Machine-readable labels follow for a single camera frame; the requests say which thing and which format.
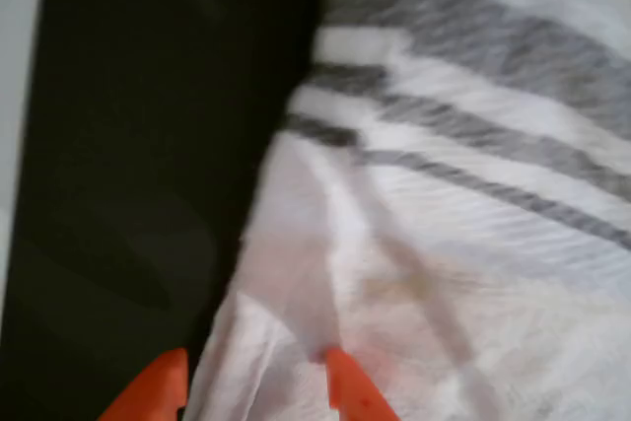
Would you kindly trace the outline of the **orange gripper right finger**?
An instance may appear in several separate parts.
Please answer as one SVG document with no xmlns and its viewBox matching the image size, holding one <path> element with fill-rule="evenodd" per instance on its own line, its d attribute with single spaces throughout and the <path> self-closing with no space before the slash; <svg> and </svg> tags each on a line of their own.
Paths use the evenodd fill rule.
<svg viewBox="0 0 631 421">
<path fill-rule="evenodd" d="M 344 421 L 399 421 L 380 390 L 362 367 L 339 347 L 324 357 L 329 406 Z"/>
</svg>

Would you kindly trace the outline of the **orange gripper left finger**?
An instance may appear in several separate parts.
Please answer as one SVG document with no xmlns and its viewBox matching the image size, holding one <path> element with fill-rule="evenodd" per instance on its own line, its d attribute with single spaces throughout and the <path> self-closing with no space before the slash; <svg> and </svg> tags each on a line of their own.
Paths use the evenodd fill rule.
<svg viewBox="0 0 631 421">
<path fill-rule="evenodd" d="M 176 421 L 188 397 L 188 355 L 163 353 L 137 375 L 99 417 L 100 421 Z"/>
</svg>

